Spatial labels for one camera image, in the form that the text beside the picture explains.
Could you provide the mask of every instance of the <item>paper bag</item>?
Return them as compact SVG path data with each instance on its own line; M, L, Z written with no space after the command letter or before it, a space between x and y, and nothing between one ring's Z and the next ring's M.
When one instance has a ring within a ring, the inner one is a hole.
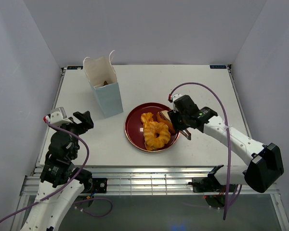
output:
M108 118L122 113L119 84L110 59L105 56L98 59L87 57L83 60L83 69L104 117Z

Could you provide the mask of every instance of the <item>plate rim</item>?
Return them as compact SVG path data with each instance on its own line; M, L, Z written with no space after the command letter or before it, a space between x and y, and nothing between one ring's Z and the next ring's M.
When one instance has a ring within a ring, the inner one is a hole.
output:
M150 104L150 103L163 105L163 104L161 104L161 103L148 102L148 103L140 104L140 105L138 105L137 107L139 107L139 106L141 106L141 105L145 105L145 104ZM131 112L132 112L133 110L135 110L137 107L133 108L133 109L129 112L129 114L127 115L127 117L126 117L126 119L125 119L125 122L124 122L125 135L126 135L127 139L132 143L132 145L134 145L136 148L138 148L138 149L140 149L140 150L142 150L142 151L145 151L145 152L157 153L157 152L161 152L161 151L164 151L164 150L170 148L174 143L176 143L176 141L178 140L178 138L179 138L179 136L180 136L180 133L179 133L179 132L177 133L176 138L173 140L172 144L169 145L167 148L164 148L164 149L152 150L152 151L150 151L150 150L147 150L147 149L140 148L140 147L138 147L136 144L134 144L134 142L130 139L130 136L127 134L126 122L127 122L127 119L128 119L128 117L129 117L129 115L131 114Z

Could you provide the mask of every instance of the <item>pastry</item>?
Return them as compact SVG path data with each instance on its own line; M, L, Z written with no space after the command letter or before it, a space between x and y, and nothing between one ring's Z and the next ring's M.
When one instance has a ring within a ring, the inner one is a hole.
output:
M144 141L148 147L162 148L170 140L168 126L164 123L150 122L144 128Z
M169 115L168 115L168 111L161 111L158 112L156 115L156 118L158 119L159 123L164 123L168 126L168 130L170 132L171 135L175 135L176 132L172 126L172 123L170 121Z
M140 117L141 122L143 123L144 128L150 123L153 122L153 114L151 112L143 113Z

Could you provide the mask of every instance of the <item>gray wall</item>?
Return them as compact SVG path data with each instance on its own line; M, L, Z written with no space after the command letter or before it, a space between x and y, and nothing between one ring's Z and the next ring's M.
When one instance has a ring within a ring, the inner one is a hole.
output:
M34 167L60 68L22 0L0 0L0 219ZM0 225L9 230L12 218Z
M230 64L266 0L24 0L59 66Z
M252 135L281 148L285 174L278 185L289 218L289 1L268 0L233 73Z

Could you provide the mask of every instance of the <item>red plate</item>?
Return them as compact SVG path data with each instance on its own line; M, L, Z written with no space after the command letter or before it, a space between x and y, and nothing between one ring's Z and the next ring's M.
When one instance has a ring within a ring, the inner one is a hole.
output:
M160 152L164 149L169 148L179 138L179 133L170 137L170 141L162 148L149 151L145 148L145 138L143 133L143 124L140 120L142 113L151 112L154 116L154 121L157 121L156 114L160 111L167 110L170 108L160 103L144 103L135 107L127 116L125 121L125 133L129 141L137 148L146 152Z

